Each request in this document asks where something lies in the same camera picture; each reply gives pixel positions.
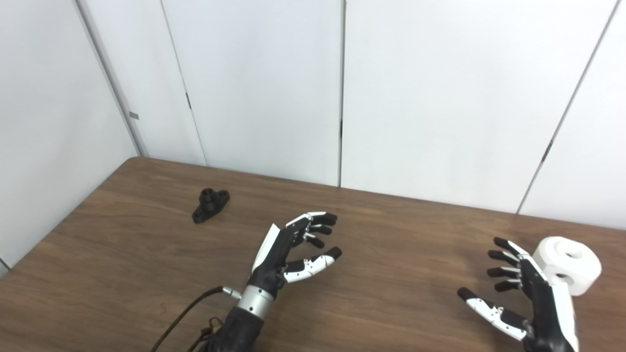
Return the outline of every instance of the black plastic bracket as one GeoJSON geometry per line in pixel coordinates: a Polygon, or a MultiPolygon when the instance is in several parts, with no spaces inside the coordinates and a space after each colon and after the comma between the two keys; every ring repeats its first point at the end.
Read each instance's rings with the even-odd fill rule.
{"type": "Polygon", "coordinates": [[[227,190],[219,192],[213,189],[203,189],[200,192],[200,205],[193,211],[192,219],[196,224],[201,224],[219,214],[224,205],[230,200],[227,190]]]}

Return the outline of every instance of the white roll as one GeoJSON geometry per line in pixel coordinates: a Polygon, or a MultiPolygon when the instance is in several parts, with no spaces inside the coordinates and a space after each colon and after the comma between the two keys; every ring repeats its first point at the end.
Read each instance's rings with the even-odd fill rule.
{"type": "Polygon", "coordinates": [[[551,285],[567,282],[572,296],[585,293],[602,272],[600,260],[589,247],[565,237],[541,240],[533,259],[551,285]]]}

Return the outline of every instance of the wire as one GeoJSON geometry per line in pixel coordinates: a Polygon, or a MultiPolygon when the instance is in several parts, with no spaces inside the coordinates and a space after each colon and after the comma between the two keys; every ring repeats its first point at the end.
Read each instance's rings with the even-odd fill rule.
{"type": "Polygon", "coordinates": [[[174,322],[172,323],[172,325],[170,325],[169,328],[167,328],[167,330],[165,330],[165,332],[161,335],[161,338],[158,339],[158,341],[155,343],[155,345],[152,347],[152,349],[150,350],[150,352],[155,352],[157,350],[157,348],[161,345],[161,343],[163,342],[163,340],[172,332],[172,330],[174,329],[174,327],[181,321],[181,319],[183,319],[183,317],[185,316],[185,314],[189,313],[190,310],[192,310],[192,308],[198,304],[201,300],[211,296],[212,294],[216,294],[216,293],[220,293],[222,292],[223,286],[218,286],[216,288],[210,289],[207,292],[203,293],[200,295],[200,297],[196,298],[193,302],[191,302],[191,304],[189,304],[187,306],[187,308],[185,308],[185,310],[180,313],[180,315],[178,316],[178,318],[176,318],[176,320],[174,320],[174,322]]]}
{"type": "Polygon", "coordinates": [[[210,338],[212,338],[213,334],[215,334],[215,332],[217,330],[219,330],[222,327],[222,325],[224,325],[224,322],[220,318],[218,318],[216,316],[214,316],[211,319],[209,319],[208,320],[208,328],[201,330],[200,336],[193,342],[192,346],[189,347],[189,349],[187,349],[187,352],[195,351],[196,347],[201,342],[208,341],[210,338]],[[219,323],[219,325],[218,326],[214,326],[213,325],[213,320],[216,320],[217,323],[219,323]]]}

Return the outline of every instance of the table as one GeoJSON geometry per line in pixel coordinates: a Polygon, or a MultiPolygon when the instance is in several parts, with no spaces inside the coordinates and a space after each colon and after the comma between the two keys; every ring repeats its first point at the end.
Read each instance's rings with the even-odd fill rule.
{"type": "MultiPolygon", "coordinates": [[[[485,274],[500,264],[486,255],[494,236],[529,250],[546,236],[590,246],[603,274],[574,298],[581,351],[626,346],[624,231],[133,158],[0,280],[0,351],[148,351],[201,292],[243,289],[271,223],[312,210],[339,216],[325,240],[344,254],[280,291],[257,351],[523,351],[456,296],[468,286],[531,316],[521,292],[497,294],[485,274]],[[196,225],[206,187],[231,200],[196,225]]],[[[185,351],[233,304],[208,298],[160,351],[185,351]]]]}

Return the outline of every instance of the robotic arm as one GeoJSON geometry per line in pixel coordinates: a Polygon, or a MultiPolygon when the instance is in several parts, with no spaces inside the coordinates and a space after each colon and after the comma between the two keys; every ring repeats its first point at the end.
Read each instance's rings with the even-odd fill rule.
{"type": "Polygon", "coordinates": [[[239,301],[222,327],[201,348],[205,352],[249,352],[259,337],[269,309],[286,283],[311,277],[331,265],[341,250],[333,247],[327,252],[287,262],[289,251],[303,242],[323,248],[324,243],[312,233],[329,235],[329,226],[337,216],[327,212],[309,212],[290,221],[283,229],[272,224],[252,266],[243,294],[228,292],[239,301]]]}
{"type": "Polygon", "coordinates": [[[495,237],[493,242],[508,252],[489,251],[489,257],[513,267],[492,268],[487,275],[508,277],[495,284],[498,292],[521,289],[532,302],[533,320],[481,299],[465,287],[458,290],[459,297],[497,329],[521,341],[527,352],[578,352],[576,316],[567,283],[550,286],[529,253],[506,239],[495,237]]]}

